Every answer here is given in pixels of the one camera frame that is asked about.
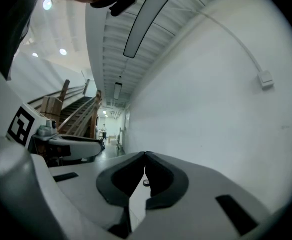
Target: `floor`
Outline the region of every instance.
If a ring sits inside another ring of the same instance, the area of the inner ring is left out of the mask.
[[[66,165],[92,163],[92,162],[97,162],[101,160],[116,158],[116,157],[123,156],[126,154],[124,151],[118,150],[117,146],[110,145],[108,143],[108,140],[104,139],[104,143],[105,143],[105,149],[102,152],[100,152],[98,155],[86,158],[87,161],[84,161],[84,159],[74,160],[74,161],[63,161],[63,165],[66,166]]]

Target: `black square symbol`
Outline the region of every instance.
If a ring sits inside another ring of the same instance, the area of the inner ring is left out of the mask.
[[[35,118],[20,107],[8,128],[9,135],[23,146],[26,145],[28,135]]]

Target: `ceiling light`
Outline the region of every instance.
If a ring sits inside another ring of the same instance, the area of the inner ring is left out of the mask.
[[[65,49],[60,49],[59,52],[60,52],[61,55],[66,55],[67,54]]]
[[[49,10],[51,6],[52,6],[51,0],[44,0],[44,2],[42,2],[42,7],[44,7],[45,10]]]
[[[168,0],[145,0],[131,28],[124,55],[134,58],[148,28]]]
[[[115,83],[115,91],[114,91],[114,99],[117,100],[119,98],[119,94],[122,88],[122,83]]]

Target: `wooden post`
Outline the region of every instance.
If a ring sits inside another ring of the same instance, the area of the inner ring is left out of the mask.
[[[85,88],[84,88],[84,91],[82,92],[82,94],[86,95],[86,91],[87,91],[88,85],[89,85],[89,79],[87,79],[87,82],[85,84]]]
[[[65,96],[66,96],[66,92],[68,90],[69,83],[70,83],[70,81],[68,79],[66,79],[65,82],[64,82],[64,85],[63,85],[63,87],[61,89],[60,96],[58,98],[61,102],[64,102],[64,99],[65,99]]]
[[[96,96],[95,96],[95,105],[92,109],[92,115],[91,115],[91,123],[90,123],[90,138],[96,139],[97,137],[95,136],[95,129],[96,129],[96,120],[97,120],[97,113],[98,109],[100,107],[100,102],[101,102],[101,91],[97,90]]]
[[[57,97],[45,96],[42,100],[40,113],[49,119],[55,120],[58,127],[61,107],[62,102]]]

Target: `staircase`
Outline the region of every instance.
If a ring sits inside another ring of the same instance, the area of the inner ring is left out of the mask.
[[[85,128],[81,129],[80,132],[75,134],[76,130],[78,129],[78,126],[83,122],[87,120],[87,117],[84,116],[81,118],[77,123],[76,126],[73,127],[74,123],[82,116],[82,114],[85,112],[85,110],[92,105],[94,99],[91,97],[82,97],[79,100],[75,101],[74,103],[70,104],[69,106],[65,107],[61,113],[60,113],[60,120],[59,125],[61,125],[71,114],[73,114],[77,109],[79,109],[82,105],[84,105],[87,101],[88,102],[70,121],[69,123],[62,128],[62,130],[59,132],[60,134],[68,134],[68,135],[77,135],[81,136],[83,135],[88,127],[88,124],[85,126]]]

